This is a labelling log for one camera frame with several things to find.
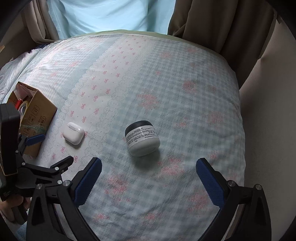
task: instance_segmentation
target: light blue fabric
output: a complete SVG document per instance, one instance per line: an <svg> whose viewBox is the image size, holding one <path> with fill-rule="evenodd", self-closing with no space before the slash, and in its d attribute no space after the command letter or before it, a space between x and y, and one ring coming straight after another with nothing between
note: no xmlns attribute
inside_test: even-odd
<svg viewBox="0 0 296 241"><path fill-rule="evenodd" d="M175 0L48 0L60 39L116 29L167 34Z"/></svg>

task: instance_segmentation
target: human hand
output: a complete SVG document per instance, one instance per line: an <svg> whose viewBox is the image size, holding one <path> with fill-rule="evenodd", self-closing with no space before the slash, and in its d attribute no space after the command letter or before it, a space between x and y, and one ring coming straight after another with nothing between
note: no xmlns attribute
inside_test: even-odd
<svg viewBox="0 0 296 241"><path fill-rule="evenodd" d="M1 202L0 200L0 210L3 212L5 217L10 221L13 222L15 217L12 212L12 207L16 207L21 205L24 202L24 208L26 210L29 209L31 204L31 199L26 197L22 197L20 195L11 195L6 201Z"/></svg>

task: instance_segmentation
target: bedspread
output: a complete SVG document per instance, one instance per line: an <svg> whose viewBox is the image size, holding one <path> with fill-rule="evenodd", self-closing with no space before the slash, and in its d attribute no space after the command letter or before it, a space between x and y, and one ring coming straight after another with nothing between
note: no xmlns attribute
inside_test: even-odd
<svg viewBox="0 0 296 241"><path fill-rule="evenodd" d="M89 35L33 50L4 66L0 78L3 102L21 81L58 107L31 162L49 167L72 155L65 180L92 157L102 160L102 173L80 206L100 240L198 240L218 211L195 171L201 157L243 185L235 73L204 49L138 34ZM139 120L154 125L161 144L159 151L132 157L124 131ZM62 136L68 122L85 130L77 147Z"/></svg>

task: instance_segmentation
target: airpods case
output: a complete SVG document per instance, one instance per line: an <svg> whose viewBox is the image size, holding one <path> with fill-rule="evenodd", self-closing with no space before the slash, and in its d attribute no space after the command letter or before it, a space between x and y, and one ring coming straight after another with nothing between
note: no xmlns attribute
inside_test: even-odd
<svg viewBox="0 0 296 241"><path fill-rule="evenodd" d="M78 145L84 136L84 129L73 122L69 122L63 131L63 136L68 142Z"/></svg>

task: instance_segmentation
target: beige curtain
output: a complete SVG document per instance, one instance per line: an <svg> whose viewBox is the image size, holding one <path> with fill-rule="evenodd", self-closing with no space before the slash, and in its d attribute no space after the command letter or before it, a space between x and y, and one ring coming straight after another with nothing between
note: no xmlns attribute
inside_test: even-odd
<svg viewBox="0 0 296 241"><path fill-rule="evenodd" d="M275 20L265 0L176 0L168 34L222 55L241 87L261 57Z"/></svg>
<svg viewBox="0 0 296 241"><path fill-rule="evenodd" d="M59 40L46 0L32 0L23 13L30 35L36 43L53 43Z"/></svg>

